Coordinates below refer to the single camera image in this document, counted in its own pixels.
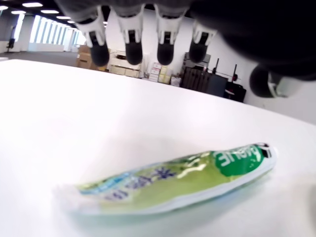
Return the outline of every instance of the table surface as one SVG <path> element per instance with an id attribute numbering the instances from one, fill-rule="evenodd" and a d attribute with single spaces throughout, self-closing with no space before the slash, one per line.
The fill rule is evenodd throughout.
<path id="1" fill-rule="evenodd" d="M 304 237 L 316 234 L 316 127 L 160 83 L 47 63 L 0 62 L 0 236 Z M 205 150 L 268 142 L 275 169 L 169 213 L 69 215 L 60 183 Z"/>

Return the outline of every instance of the cardboard box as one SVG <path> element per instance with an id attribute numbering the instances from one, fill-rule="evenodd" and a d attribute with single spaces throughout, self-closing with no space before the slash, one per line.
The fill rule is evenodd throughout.
<path id="1" fill-rule="evenodd" d="M 125 75 L 125 68 L 120 68 L 116 66 L 111 66 L 110 73 L 119 74 L 119 75 Z"/>
<path id="2" fill-rule="evenodd" d="M 139 71 L 126 69 L 125 76 L 132 77 L 132 78 L 138 78 L 139 77 Z"/>
<path id="3" fill-rule="evenodd" d="M 159 73 L 160 73 L 160 69 L 156 69 L 156 68 L 153 68 L 153 69 L 150 71 L 150 74 L 159 75 Z"/>
<path id="4" fill-rule="evenodd" d="M 166 74 L 167 73 L 167 67 L 162 67 L 161 68 L 161 71 L 160 71 L 160 74 Z"/>
<path id="5" fill-rule="evenodd" d="M 87 45 L 80 45 L 78 48 L 78 54 L 80 53 L 90 53 L 90 48 Z"/>
<path id="6" fill-rule="evenodd" d="M 162 82 L 163 83 L 163 81 L 164 81 L 164 75 L 159 75 L 158 82 Z"/>
<path id="7" fill-rule="evenodd" d="M 161 69 L 160 63 L 154 63 L 153 68 Z"/>
<path id="8" fill-rule="evenodd" d="M 80 54 L 77 55 L 76 67 L 91 69 L 91 70 L 96 70 L 96 71 L 103 71 L 103 72 L 105 72 L 107 69 L 107 65 L 103 67 L 96 66 L 92 61 L 91 54 L 84 53 L 84 52 L 81 52 Z"/>

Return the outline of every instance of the ceiling light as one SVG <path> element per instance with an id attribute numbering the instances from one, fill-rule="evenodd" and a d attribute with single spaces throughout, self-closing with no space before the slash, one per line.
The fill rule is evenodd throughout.
<path id="1" fill-rule="evenodd" d="M 42 10 L 41 12 L 47 13 L 47 14 L 58 14 L 59 13 L 58 11 L 55 11 L 55 10 Z"/>
<path id="2" fill-rule="evenodd" d="M 12 14 L 25 14 L 25 11 L 12 11 Z"/>
<path id="3" fill-rule="evenodd" d="M 62 20 L 68 20 L 70 19 L 69 16 L 56 16 L 58 19 L 62 19 Z"/>
<path id="4" fill-rule="evenodd" d="M 40 4 L 39 2 L 30 2 L 30 3 L 24 3 L 22 4 L 24 7 L 37 7 L 37 6 L 43 6 L 43 4 Z"/>

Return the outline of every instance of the green toothpaste tube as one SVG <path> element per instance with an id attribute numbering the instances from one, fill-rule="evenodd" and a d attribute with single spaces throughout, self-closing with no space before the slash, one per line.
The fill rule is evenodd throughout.
<path id="1" fill-rule="evenodd" d="M 103 180 L 57 187 L 67 210 L 83 214 L 152 214 L 171 211 L 236 189 L 273 168 L 265 143 L 207 151 L 155 163 Z"/>

